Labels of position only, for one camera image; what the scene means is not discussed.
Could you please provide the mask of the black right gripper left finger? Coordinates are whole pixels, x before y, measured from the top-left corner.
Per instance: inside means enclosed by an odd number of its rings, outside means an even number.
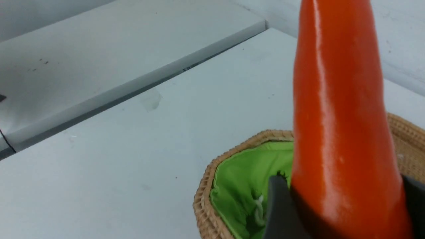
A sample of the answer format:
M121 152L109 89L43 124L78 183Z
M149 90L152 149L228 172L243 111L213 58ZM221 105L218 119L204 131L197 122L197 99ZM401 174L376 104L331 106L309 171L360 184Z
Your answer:
M263 239L310 239L294 206L283 175L269 179L267 223Z

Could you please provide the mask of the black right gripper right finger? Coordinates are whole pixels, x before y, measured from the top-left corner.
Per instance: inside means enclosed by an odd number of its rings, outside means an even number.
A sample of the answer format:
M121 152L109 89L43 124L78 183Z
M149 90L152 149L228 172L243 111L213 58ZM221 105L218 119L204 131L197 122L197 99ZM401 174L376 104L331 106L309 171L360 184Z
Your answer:
M415 239L425 238L425 185L406 175L402 176L406 204Z

